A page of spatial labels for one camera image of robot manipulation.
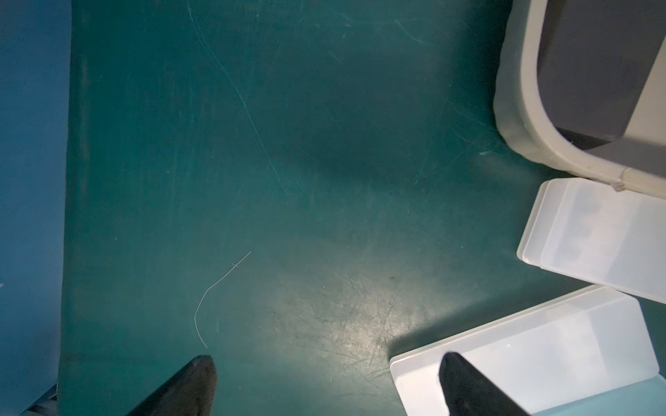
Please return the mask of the beige storage box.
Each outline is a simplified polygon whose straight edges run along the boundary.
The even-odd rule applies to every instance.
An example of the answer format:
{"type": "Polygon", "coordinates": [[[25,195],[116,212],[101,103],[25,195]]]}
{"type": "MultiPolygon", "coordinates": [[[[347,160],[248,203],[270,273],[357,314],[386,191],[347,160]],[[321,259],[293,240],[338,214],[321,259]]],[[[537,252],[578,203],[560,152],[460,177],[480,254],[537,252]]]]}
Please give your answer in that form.
{"type": "Polygon", "coordinates": [[[546,1],[514,1],[499,57],[493,111],[508,147],[529,161],[616,191],[665,198],[665,178],[588,154],[555,128],[539,95],[537,63],[546,1]]]}

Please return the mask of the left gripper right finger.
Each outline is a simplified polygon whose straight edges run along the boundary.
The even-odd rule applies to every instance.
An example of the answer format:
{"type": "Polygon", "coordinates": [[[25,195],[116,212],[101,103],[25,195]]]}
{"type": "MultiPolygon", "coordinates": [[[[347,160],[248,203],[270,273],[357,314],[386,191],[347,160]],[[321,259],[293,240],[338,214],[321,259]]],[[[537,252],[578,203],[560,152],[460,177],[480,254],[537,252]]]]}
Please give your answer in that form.
{"type": "Polygon", "coordinates": [[[450,415],[522,415],[528,413],[456,352],[442,357],[439,381],[450,415]]]}

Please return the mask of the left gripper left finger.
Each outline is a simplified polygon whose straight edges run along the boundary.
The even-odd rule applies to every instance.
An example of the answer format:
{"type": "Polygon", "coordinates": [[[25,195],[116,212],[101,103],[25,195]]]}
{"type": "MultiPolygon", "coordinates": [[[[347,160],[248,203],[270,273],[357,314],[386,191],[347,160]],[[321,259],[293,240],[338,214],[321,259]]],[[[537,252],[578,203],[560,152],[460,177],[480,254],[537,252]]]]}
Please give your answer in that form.
{"type": "Polygon", "coordinates": [[[213,358],[196,356],[128,415],[208,416],[213,408],[217,381],[213,358]]]}

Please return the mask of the clear frosted pencil case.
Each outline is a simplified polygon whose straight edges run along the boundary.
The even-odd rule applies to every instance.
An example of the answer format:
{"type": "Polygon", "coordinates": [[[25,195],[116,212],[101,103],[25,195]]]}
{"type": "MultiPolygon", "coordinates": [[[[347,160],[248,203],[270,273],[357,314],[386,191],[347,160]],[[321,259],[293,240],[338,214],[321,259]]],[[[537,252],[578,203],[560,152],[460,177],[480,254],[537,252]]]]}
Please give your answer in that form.
{"type": "Polygon", "coordinates": [[[455,352],[531,414],[650,380],[659,365],[636,298],[590,286],[390,360],[409,415],[449,414],[439,381],[455,352]]]}

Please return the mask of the dark grey pencil case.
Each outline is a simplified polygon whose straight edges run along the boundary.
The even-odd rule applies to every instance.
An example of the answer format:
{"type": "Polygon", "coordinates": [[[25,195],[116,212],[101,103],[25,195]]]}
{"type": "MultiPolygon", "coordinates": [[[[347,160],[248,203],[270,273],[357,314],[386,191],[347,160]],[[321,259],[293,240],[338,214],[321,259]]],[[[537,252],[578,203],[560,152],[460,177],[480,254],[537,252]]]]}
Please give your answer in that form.
{"type": "Polygon", "coordinates": [[[589,150],[620,140],[665,38],[663,1],[550,1],[539,95],[556,130],[589,150]]]}

